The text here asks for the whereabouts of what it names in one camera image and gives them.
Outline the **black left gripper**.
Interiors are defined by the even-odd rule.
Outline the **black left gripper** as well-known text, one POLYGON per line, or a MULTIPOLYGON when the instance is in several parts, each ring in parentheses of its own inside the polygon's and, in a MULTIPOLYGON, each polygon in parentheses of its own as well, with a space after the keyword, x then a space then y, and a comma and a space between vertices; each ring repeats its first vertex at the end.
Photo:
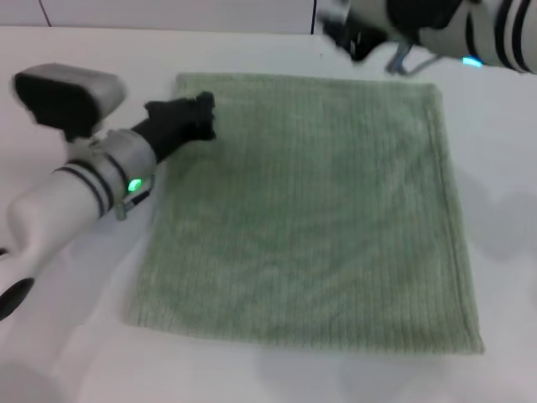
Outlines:
POLYGON ((135 125, 133 131, 146 141, 156 161, 162 162, 189 142, 216 139, 214 108, 212 92, 201 92, 196 100, 148 102, 145 105, 148 116, 135 125))

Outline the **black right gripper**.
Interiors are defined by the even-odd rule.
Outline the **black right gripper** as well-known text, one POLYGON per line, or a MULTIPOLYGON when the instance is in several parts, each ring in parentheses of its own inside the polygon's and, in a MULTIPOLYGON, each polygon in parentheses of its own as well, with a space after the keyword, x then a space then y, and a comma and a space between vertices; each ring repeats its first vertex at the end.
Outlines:
POLYGON ((319 12, 321 32, 353 62, 364 62, 380 45, 398 42, 404 35, 397 30, 384 30, 362 21, 347 19, 346 14, 319 12))

